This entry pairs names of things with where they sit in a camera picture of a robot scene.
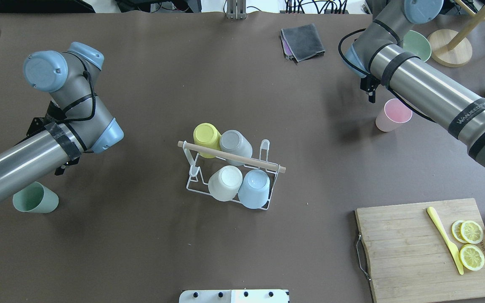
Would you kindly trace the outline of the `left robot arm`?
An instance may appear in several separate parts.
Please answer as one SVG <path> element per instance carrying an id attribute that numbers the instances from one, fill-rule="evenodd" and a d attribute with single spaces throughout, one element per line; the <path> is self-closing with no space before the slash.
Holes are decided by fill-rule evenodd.
<path id="1" fill-rule="evenodd" d="M 0 154 L 0 202 L 46 174 L 75 165 L 83 153 L 102 153 L 124 137 L 94 85 L 104 55 L 72 42 L 65 52 L 41 50 L 25 59 L 23 73 L 51 102 L 39 125 Z"/>

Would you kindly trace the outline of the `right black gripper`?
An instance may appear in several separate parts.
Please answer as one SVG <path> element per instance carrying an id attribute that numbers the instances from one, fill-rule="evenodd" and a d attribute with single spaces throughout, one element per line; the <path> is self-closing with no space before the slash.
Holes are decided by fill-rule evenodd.
<path id="1" fill-rule="evenodd" d="M 372 104 L 376 102 L 376 90 L 379 85 L 380 80 L 372 75 L 360 79 L 360 89 L 367 94 L 368 101 Z"/>

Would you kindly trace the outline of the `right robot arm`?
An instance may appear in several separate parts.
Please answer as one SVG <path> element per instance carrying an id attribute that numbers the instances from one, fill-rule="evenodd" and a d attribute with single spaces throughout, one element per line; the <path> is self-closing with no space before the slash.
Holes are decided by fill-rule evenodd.
<path id="1" fill-rule="evenodd" d="M 485 98 L 399 46 L 413 25 L 431 21 L 441 7 L 441 0 L 391 0 L 341 57 L 356 75 L 397 92 L 447 129 L 485 167 Z"/>

